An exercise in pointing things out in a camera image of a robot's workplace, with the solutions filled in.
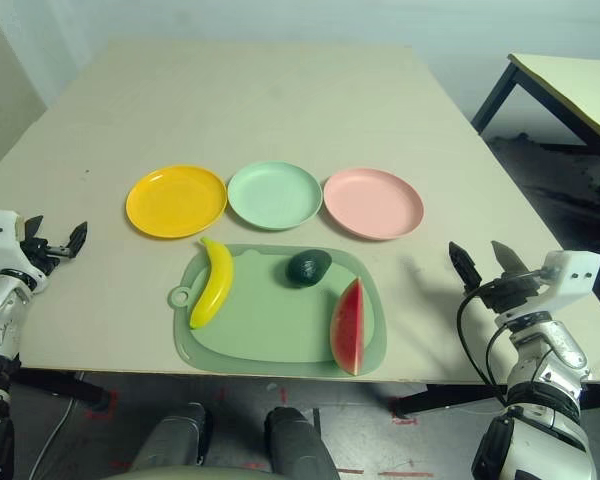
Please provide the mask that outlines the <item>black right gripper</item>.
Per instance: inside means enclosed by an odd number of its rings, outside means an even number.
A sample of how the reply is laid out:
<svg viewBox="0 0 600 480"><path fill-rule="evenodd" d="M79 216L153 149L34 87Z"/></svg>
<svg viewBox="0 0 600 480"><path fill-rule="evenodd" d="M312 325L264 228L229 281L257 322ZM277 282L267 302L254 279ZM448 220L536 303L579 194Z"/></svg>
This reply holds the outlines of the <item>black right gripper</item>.
<svg viewBox="0 0 600 480"><path fill-rule="evenodd" d="M448 244L448 253L455 271L465 288L478 288L477 297L487 309L508 311L521 306L530 297L537 296L540 289L539 272L530 272L513 249L492 240L491 245L497 262L502 268L501 278L496 278L481 287L482 277L466 250L455 242Z"/></svg>

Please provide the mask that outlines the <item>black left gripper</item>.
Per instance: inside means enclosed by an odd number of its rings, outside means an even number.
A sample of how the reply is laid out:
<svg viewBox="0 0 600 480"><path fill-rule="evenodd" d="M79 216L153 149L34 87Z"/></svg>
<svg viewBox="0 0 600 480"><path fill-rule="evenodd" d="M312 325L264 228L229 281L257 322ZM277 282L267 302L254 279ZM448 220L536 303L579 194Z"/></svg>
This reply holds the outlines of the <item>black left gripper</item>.
<svg viewBox="0 0 600 480"><path fill-rule="evenodd" d="M43 215L38 215L25 221L25 238L28 240L22 241L20 247L34 267L50 275L61 258L74 258L79 253L86 241L88 223L82 222L75 227L66 246L54 247L46 239L35 237L43 218Z"/></svg>

